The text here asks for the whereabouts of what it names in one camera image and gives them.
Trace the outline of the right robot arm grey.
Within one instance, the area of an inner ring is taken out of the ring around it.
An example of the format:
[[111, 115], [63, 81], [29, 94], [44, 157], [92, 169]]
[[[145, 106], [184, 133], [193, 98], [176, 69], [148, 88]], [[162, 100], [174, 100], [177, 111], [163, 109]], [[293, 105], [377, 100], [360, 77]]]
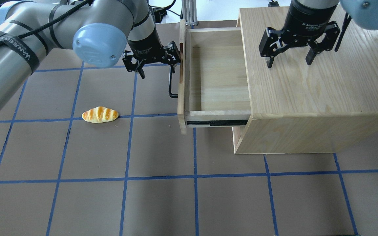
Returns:
[[378, 0], [292, 0], [280, 30], [266, 28], [259, 44], [271, 68], [277, 55], [309, 46], [311, 65], [324, 51], [338, 51], [351, 21], [366, 30], [378, 30]]

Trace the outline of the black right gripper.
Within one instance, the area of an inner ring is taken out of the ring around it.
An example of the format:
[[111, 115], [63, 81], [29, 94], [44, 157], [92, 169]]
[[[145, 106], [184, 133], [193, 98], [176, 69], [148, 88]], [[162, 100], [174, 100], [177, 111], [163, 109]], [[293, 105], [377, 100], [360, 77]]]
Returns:
[[310, 49], [305, 58], [308, 65], [321, 52], [331, 51], [340, 33], [337, 22], [329, 22], [336, 7], [336, 0], [292, 0], [282, 30], [270, 27], [264, 30], [259, 51], [262, 57], [267, 58], [267, 68], [272, 68], [275, 57], [291, 46], [290, 35], [313, 37], [324, 31], [321, 42], [309, 43]]

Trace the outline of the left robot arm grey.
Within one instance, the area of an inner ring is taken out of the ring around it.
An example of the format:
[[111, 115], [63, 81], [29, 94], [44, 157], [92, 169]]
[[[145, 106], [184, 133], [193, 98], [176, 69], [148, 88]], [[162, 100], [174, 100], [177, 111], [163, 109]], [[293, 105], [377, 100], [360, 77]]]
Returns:
[[175, 42], [163, 46], [145, 0], [83, 0], [54, 5], [10, 1], [0, 9], [0, 110], [52, 49], [72, 49], [84, 62], [109, 68], [181, 63]]

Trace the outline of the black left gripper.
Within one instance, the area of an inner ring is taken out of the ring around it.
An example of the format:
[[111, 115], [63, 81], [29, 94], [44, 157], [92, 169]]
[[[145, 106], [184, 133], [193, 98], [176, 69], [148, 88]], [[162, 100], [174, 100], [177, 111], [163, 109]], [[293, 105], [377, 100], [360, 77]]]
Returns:
[[175, 67], [181, 63], [180, 51], [174, 41], [163, 46], [156, 28], [133, 28], [127, 39], [131, 51], [123, 51], [122, 61], [128, 72], [138, 73], [145, 78], [143, 67], [146, 63], [164, 63], [171, 67], [171, 73], [175, 73]]

